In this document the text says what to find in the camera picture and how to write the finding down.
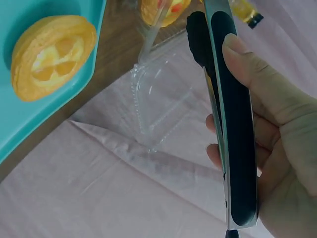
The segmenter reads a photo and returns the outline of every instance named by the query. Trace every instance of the baked pastry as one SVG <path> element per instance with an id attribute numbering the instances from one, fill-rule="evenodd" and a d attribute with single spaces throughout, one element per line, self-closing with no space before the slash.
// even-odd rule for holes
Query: baked pastry
<path id="1" fill-rule="evenodd" d="M 139 0 L 141 17 L 145 23 L 152 25 L 158 9 L 161 7 L 163 0 Z M 165 19 L 163 20 L 162 27 L 172 24 L 189 6 L 191 0 L 173 0 Z"/>
<path id="2" fill-rule="evenodd" d="M 49 16 L 37 21 L 13 49 L 15 94 L 31 102 L 53 93 L 83 66 L 96 42 L 95 27 L 82 16 Z"/>

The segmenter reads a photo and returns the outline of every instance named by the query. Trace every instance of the light pink fabric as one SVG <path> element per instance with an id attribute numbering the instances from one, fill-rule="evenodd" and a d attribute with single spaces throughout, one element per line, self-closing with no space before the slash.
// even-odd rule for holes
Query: light pink fabric
<path id="1" fill-rule="evenodd" d="M 254 31 L 237 22 L 239 35 L 316 97 L 316 1 L 256 3 L 264 21 Z M 174 50 L 195 64 L 188 43 Z M 223 238 L 221 173 L 205 153 L 215 136 L 205 129 L 210 105 L 196 70 L 206 114 L 193 112 L 156 154 L 137 142 L 130 72 L 53 131 L 0 184 L 0 237 Z M 271 236 L 259 222 L 241 237 Z"/>

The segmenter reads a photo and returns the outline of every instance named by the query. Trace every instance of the plastic clamshell box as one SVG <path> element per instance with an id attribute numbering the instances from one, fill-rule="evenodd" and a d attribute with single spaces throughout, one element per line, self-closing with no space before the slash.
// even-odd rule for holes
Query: plastic clamshell box
<path id="1" fill-rule="evenodd" d="M 201 10 L 203 5 L 198 0 L 192 0 L 192 4 L 179 16 L 179 20 L 161 28 L 170 6 L 171 1 L 161 1 L 153 23 L 144 23 L 145 26 L 140 27 L 145 40 L 138 64 L 132 70 L 131 89 L 140 127 L 137 139 L 146 145 L 150 152 L 159 150 L 160 145 L 187 115 L 195 110 L 200 110 L 203 117 L 208 113 L 206 108 L 199 105 L 195 95 L 194 79 L 203 75 L 195 74 L 195 63 L 188 62 L 174 53 L 179 44 L 187 41 L 186 17 L 194 10 Z M 186 75 L 182 73 L 182 67 L 187 68 Z"/>

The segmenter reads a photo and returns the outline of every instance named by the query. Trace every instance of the teal tray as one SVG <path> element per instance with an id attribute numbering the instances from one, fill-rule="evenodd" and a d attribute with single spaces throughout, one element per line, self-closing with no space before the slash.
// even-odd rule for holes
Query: teal tray
<path id="1" fill-rule="evenodd" d="M 34 129 L 74 98 L 93 76 L 97 46 L 74 78 L 52 95 L 24 103 L 10 82 L 11 54 L 20 35 L 37 20 L 52 15 L 82 15 L 98 38 L 106 0 L 1 0 L 0 7 L 0 164 Z"/>

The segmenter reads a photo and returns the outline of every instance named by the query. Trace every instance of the wooden surface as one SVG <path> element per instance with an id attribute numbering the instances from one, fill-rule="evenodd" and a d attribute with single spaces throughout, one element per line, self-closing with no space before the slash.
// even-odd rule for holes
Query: wooden surface
<path id="1" fill-rule="evenodd" d="M 180 19 L 161 29 L 156 43 L 184 30 L 186 17 L 198 4 L 198 1 L 193 1 Z M 137 10 L 136 0 L 107 0 L 92 80 L 77 97 L 40 125 L 5 159 L 0 165 L 0 182 L 50 132 L 137 62 L 143 35 L 148 29 L 142 25 Z"/>

